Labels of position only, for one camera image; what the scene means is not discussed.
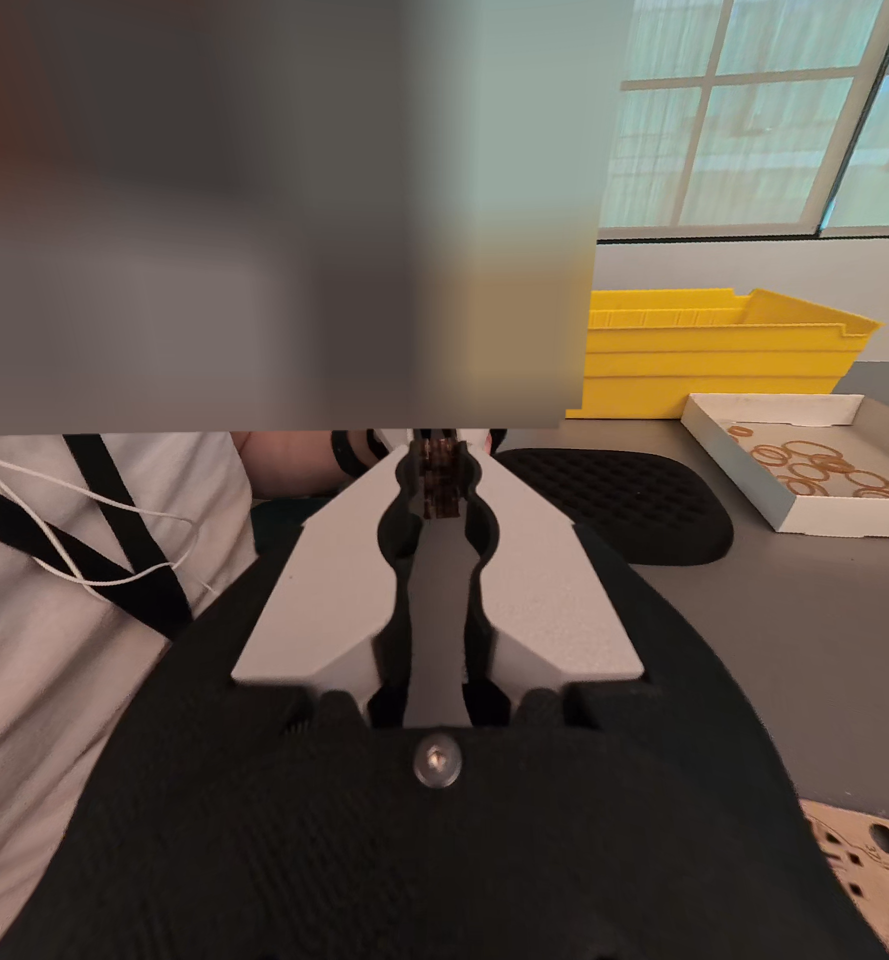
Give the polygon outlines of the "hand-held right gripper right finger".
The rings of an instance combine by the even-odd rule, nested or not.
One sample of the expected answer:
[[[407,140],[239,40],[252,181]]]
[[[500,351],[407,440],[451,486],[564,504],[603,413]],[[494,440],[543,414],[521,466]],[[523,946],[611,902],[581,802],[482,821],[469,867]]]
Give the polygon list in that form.
[[[464,534],[478,559],[464,626],[466,700],[628,682],[644,666],[558,508],[475,445],[459,444]]]

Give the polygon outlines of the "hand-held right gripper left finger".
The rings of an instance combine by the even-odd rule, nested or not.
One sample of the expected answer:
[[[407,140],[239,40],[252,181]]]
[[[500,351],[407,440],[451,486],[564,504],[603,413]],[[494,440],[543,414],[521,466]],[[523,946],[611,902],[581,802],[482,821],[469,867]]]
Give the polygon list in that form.
[[[302,526],[231,677],[371,700],[406,689],[417,466],[397,446]]]

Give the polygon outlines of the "round wooden gear part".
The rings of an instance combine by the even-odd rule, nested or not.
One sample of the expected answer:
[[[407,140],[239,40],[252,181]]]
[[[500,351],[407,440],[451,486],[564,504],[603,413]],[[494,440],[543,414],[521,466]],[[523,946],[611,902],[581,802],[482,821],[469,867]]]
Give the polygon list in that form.
[[[463,494],[461,444],[456,433],[421,430],[415,440],[423,519],[430,522],[459,518]]]

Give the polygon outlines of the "person's left forearm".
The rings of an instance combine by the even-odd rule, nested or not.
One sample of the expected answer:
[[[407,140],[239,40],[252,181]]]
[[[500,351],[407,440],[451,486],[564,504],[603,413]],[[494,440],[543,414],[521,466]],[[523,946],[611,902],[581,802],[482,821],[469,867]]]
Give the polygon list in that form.
[[[330,431],[232,431],[230,438],[255,501],[322,497],[347,480]]]

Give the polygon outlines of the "perforated wooden parts sheet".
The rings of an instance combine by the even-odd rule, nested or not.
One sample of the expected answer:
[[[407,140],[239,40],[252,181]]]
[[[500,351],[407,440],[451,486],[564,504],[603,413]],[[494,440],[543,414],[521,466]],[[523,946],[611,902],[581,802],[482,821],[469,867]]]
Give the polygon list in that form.
[[[836,877],[889,952],[889,820],[801,799]]]

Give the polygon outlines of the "white cardboard box tray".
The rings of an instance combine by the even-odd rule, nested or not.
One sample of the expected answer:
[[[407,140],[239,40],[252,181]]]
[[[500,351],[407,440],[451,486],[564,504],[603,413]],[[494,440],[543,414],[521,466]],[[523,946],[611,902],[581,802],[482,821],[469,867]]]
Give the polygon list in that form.
[[[798,497],[756,464],[726,423],[849,426],[889,453],[889,407],[861,394],[693,393],[681,423],[777,533],[889,538],[889,499]]]

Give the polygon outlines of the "yellow plastic bin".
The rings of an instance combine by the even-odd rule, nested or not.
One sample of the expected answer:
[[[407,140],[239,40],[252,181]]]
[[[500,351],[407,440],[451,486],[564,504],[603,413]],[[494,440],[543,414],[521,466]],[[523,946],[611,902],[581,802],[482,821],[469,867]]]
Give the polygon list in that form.
[[[594,291],[568,419],[678,420],[692,394],[828,395],[879,321],[755,289]]]

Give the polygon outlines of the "pile of rubber bands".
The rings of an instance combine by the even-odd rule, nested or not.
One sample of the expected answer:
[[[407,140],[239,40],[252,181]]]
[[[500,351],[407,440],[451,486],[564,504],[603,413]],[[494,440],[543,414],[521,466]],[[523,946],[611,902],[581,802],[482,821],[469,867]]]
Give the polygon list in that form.
[[[889,499],[889,453],[853,427],[727,422],[724,429],[796,497]]]

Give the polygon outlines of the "person's white shirt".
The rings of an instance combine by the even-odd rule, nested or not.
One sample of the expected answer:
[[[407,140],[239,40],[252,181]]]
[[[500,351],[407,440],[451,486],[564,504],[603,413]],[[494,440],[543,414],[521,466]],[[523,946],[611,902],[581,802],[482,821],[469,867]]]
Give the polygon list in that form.
[[[112,581],[161,563],[125,585],[174,586],[197,616],[256,558],[252,491],[229,433],[105,434],[117,472],[105,484],[69,445],[85,436],[1,436],[0,460],[91,488],[151,514],[117,511],[76,489],[0,466],[0,480],[44,522],[124,570],[87,573]],[[75,582],[56,577],[0,542],[0,938],[18,916],[62,841],[91,769],[166,635]]]

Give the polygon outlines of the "window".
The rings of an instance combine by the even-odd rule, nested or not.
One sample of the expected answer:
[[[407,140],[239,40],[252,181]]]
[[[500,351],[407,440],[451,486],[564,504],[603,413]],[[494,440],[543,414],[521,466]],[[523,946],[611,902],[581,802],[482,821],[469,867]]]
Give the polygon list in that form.
[[[638,1],[604,242],[889,235],[889,1]]]

